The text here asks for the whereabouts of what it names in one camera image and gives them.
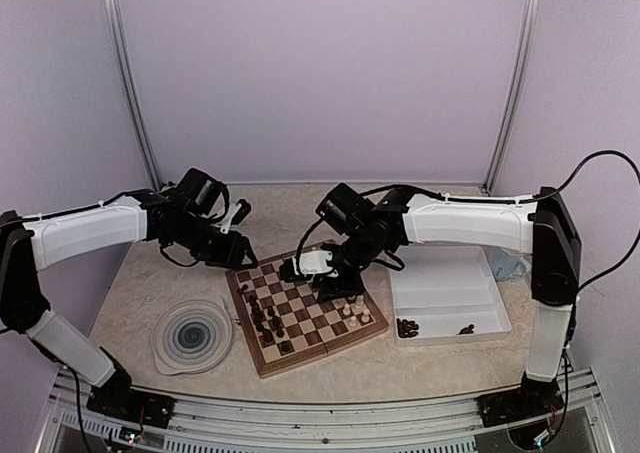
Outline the dark chess piece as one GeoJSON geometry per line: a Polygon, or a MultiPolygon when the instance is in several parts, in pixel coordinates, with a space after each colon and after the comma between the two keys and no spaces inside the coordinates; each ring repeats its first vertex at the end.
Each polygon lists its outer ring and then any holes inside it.
{"type": "Polygon", "coordinates": [[[253,296],[253,295],[249,296],[248,297],[248,303],[249,303],[249,305],[250,305],[252,310],[260,309],[260,304],[259,304],[259,302],[258,302],[258,300],[257,300],[257,298],[255,296],[253,296]]]}

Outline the wooden chess board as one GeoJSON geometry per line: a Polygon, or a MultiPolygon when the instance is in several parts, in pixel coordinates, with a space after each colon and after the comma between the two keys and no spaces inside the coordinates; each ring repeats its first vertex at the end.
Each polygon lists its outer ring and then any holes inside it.
{"type": "Polygon", "coordinates": [[[385,333],[389,323],[369,293],[364,293],[365,304],[372,315],[372,322],[350,331],[340,313],[347,299],[334,299],[326,303],[318,301],[318,293],[304,282],[286,283],[280,279],[279,267],[292,258],[292,251],[268,257],[253,269],[229,270],[226,280],[235,306],[239,325],[243,331],[256,372],[262,379],[273,377],[292,369],[321,360],[385,333]],[[247,284],[249,290],[239,294],[238,289],[247,284]],[[260,309],[252,310],[248,297],[255,296],[260,309]],[[277,328],[270,323],[267,309],[273,307],[280,318],[284,337],[278,338],[277,328]],[[271,331],[272,344],[263,340],[263,332],[254,326],[253,312],[262,310],[265,315],[264,331],[271,331]],[[291,351],[283,353],[281,344],[289,342],[291,351]]]}

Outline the dark piece back rank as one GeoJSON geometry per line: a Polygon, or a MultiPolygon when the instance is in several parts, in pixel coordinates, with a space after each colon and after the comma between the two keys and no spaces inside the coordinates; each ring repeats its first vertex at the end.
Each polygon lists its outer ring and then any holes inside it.
{"type": "Polygon", "coordinates": [[[274,342],[274,336],[271,331],[267,330],[263,332],[263,340],[266,344],[272,344],[274,342]]]}

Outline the white plastic tray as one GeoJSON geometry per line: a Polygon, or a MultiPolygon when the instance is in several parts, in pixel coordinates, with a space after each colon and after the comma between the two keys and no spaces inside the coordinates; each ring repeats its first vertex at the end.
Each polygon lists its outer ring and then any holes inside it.
{"type": "Polygon", "coordinates": [[[484,250],[469,245],[402,247],[405,268],[389,273],[395,343],[423,347],[502,340],[512,331],[484,250]],[[397,336],[396,319],[414,320],[414,338],[397,336]],[[457,335],[469,324],[475,333],[457,335]]]}

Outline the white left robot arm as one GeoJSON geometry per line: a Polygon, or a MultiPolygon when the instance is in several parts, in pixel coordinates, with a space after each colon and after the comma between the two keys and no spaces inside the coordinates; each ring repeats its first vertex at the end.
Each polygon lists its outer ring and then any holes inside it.
{"type": "Polygon", "coordinates": [[[42,282],[72,284],[72,263],[99,273],[115,253],[154,243],[161,256],[178,246],[189,255],[185,267],[200,264],[238,270],[255,263],[248,237],[237,231],[249,215],[248,200],[233,200],[222,181],[196,169],[161,191],[142,188],[53,213],[1,214],[1,324],[27,337],[42,353],[100,390],[102,403],[121,418],[140,407],[131,379],[116,359],[92,343],[57,311],[42,282]]]}

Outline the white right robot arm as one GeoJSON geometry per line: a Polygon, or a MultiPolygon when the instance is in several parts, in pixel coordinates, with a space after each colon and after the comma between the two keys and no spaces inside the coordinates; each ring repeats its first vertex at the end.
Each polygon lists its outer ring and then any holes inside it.
{"type": "Polygon", "coordinates": [[[505,335],[485,248],[528,266],[536,306],[528,381],[511,406],[535,415],[550,400],[578,294],[581,241],[561,196],[544,188],[534,196],[456,197],[408,185],[383,193],[373,202],[346,184],[333,188],[317,214],[344,241],[298,253],[295,267],[323,295],[351,297],[364,290],[364,270],[388,257],[395,314],[416,320],[416,343],[427,345],[505,335]]]}

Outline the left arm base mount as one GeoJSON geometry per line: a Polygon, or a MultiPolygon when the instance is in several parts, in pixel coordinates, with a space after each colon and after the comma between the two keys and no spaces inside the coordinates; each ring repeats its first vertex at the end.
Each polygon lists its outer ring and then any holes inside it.
{"type": "Polygon", "coordinates": [[[167,429],[175,399],[133,388],[131,376],[124,367],[104,348],[101,350],[113,363],[115,372],[103,386],[91,387],[87,409],[140,426],[167,429]]]}

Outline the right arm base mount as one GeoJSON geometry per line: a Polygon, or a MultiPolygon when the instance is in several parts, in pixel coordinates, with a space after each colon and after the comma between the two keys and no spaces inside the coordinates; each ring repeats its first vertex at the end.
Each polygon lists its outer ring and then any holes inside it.
{"type": "Polygon", "coordinates": [[[522,377],[518,387],[477,398],[484,428],[524,422],[507,433],[513,445],[522,451],[541,450],[551,442],[564,424],[568,390],[560,391],[558,381],[538,382],[522,377]]]}

